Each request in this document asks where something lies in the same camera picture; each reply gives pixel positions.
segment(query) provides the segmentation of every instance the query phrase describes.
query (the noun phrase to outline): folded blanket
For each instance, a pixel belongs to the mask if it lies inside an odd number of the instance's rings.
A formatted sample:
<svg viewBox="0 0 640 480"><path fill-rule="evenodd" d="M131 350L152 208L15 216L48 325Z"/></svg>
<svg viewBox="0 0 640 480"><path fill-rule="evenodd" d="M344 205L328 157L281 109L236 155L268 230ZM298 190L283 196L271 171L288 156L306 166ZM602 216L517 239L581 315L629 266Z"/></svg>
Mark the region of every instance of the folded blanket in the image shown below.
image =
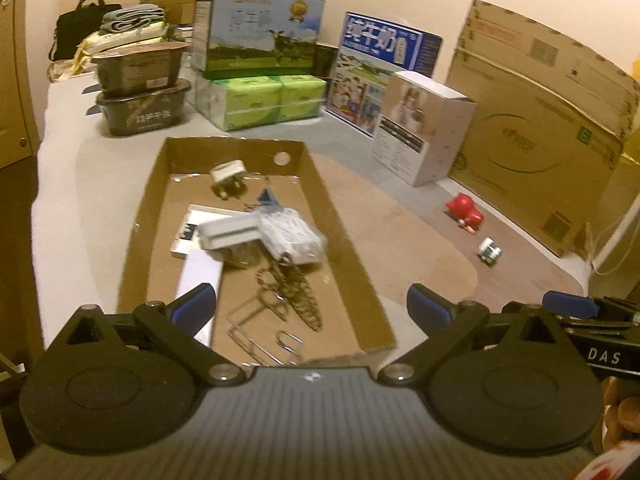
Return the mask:
<svg viewBox="0 0 640 480"><path fill-rule="evenodd" d="M164 10L155 4L140 4L107 12L102 17L100 29L107 32L127 32L161 20L164 20Z"/></svg>
<svg viewBox="0 0 640 480"><path fill-rule="evenodd" d="M151 38L160 38L165 34L166 23L155 22L125 32L105 32L100 30L90 34L80 45L84 54L93 56L108 48L116 48L136 41L150 40Z"/></svg>

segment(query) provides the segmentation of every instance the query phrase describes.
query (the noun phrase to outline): sticker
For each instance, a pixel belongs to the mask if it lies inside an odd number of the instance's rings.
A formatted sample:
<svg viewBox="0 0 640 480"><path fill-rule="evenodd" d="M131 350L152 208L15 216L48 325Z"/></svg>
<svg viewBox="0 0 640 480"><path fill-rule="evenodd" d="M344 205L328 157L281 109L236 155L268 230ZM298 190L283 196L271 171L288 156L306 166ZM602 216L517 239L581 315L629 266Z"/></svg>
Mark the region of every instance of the sticker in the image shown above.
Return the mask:
<svg viewBox="0 0 640 480"><path fill-rule="evenodd" d="M539 61L540 63L544 63L545 65L553 67L556 65L558 52L560 51L553 45L549 45L544 41L540 41L538 38L533 38L529 56L531 56L536 61Z"/></svg>
<svg viewBox="0 0 640 480"><path fill-rule="evenodd" d="M500 41L507 45L521 49L522 33L512 30L497 23L488 22L487 20L474 20L472 30L478 34L482 34L492 40Z"/></svg>
<svg viewBox="0 0 640 480"><path fill-rule="evenodd" d="M542 231L551 237L552 240L560 243L564 240L571 229L571 222L559 212L551 213L542 226Z"/></svg>
<svg viewBox="0 0 640 480"><path fill-rule="evenodd" d="M593 135L592 132L590 132L589 130L587 130L587 128L582 126L580 128L580 131L578 132L578 136L576 137L576 139L580 140L580 142L583 144L588 144L589 141L591 140L592 135Z"/></svg>
<svg viewBox="0 0 640 480"><path fill-rule="evenodd" d="M460 171L466 170L466 155L464 153L458 152L453 161L453 167Z"/></svg>

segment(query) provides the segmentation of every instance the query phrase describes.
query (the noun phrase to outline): blue gripper pad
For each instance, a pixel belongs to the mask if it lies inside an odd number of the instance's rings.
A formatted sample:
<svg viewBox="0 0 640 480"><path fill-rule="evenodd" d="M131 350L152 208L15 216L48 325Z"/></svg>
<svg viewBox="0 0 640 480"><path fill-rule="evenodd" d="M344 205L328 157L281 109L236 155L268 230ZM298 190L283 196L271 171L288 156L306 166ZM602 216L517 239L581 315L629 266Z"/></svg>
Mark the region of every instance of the blue gripper pad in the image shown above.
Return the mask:
<svg viewBox="0 0 640 480"><path fill-rule="evenodd" d="M192 337L205 326L216 311L216 291L210 283L201 283L166 306L169 320Z"/></svg>
<svg viewBox="0 0 640 480"><path fill-rule="evenodd" d="M427 336L451 323L456 306L421 283L414 283L406 294L406 310L412 321Z"/></svg>
<svg viewBox="0 0 640 480"><path fill-rule="evenodd" d="M593 298L575 296L556 290L550 290L542 297L542 306L549 312L580 319L597 317L600 309Z"/></svg>

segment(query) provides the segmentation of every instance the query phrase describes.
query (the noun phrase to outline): white product box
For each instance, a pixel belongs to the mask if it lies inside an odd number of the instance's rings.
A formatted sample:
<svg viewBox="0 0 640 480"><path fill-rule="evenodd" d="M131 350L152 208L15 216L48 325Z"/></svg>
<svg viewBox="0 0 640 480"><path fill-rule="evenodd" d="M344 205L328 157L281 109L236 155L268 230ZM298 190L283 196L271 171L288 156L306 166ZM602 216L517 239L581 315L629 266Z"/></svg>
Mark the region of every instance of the white product box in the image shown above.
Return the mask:
<svg viewBox="0 0 640 480"><path fill-rule="evenodd" d="M411 186L444 178L465 139L476 103L417 72L391 76L371 156Z"/></svg>

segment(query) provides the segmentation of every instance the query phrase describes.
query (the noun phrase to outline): white cable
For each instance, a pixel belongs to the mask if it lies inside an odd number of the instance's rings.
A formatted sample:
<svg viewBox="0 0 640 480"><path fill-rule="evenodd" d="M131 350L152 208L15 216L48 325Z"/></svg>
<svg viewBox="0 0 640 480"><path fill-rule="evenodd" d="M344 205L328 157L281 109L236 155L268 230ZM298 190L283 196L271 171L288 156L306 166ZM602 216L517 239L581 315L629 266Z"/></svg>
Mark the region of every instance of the white cable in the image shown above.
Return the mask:
<svg viewBox="0 0 640 480"><path fill-rule="evenodd" d="M609 237L609 240L607 240L607 243L604 245L604 247L598 253L598 255L596 257L593 257L593 255L591 254L589 257L589 264L595 274L598 274L599 276L607 276L615 272L622 266L622 264L625 262L629 254L631 254L636 238L638 237L638 233L640 232L640 218L638 218L639 214L640 214L640 193L636 196L636 199L634 200L631 207L625 214L617 218L609 226L607 226L604 230L602 230L600 234L598 234L597 238L593 242L593 248L596 248L598 246L598 242L600 241L600 238L602 237L602 235L609 232L614 225L620 222L620 225L616 228L614 233ZM636 227L634 229L634 233L632 235L631 241L629 242L628 248L624 256L622 256L620 261L612 269L608 270L607 272L600 272L599 271L600 267L604 264L606 259L611 255L611 253L613 252L617 244L620 243L620 240L622 240L625 237L626 232L628 232L629 228L634 224L634 222L636 223Z"/></svg>
<svg viewBox="0 0 640 480"><path fill-rule="evenodd" d="M593 266L593 272L595 272L597 275L599 276L609 276L610 274L612 274L613 272L616 272L623 263L625 263L626 258L629 256L629 254L631 254L631 250L633 249L634 244L636 243L636 238L638 238L638 233L640 233L640 218L638 218L636 220L636 228L634 229L634 234L631 237L631 240L629 242L629 247L626 248L626 252L625 255L622 256L622 258L620 259L620 261L613 267L613 269L609 269L607 272L599 272L598 269L600 268L600 266L603 264L604 260L600 261L598 263L598 265L596 266L595 264L592 264ZM616 238L616 244L619 243L620 240L622 240L622 238L624 238L625 233L621 232L620 230L616 230L616 232L613 233L613 235L611 236L611 238L609 239L609 241L612 238Z"/></svg>

